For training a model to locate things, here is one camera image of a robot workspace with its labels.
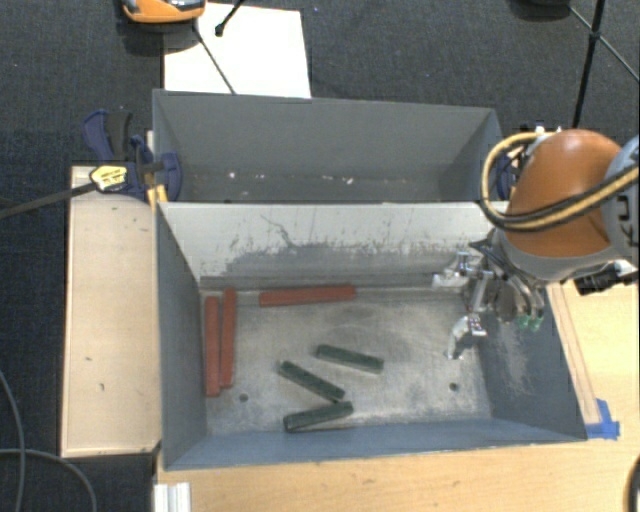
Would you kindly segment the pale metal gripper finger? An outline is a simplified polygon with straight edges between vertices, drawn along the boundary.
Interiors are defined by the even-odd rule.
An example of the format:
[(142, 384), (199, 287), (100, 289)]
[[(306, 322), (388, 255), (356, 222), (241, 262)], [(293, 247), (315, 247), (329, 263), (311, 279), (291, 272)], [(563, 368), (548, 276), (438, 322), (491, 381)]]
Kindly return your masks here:
[(458, 251), (444, 268), (433, 274), (431, 286), (433, 289), (461, 289), (470, 282), (492, 278), (493, 271), (482, 255)]
[(484, 338), (488, 335), (478, 314), (467, 314), (459, 318), (449, 331), (446, 357), (449, 360), (459, 359), (464, 352), (463, 341), (472, 338)]

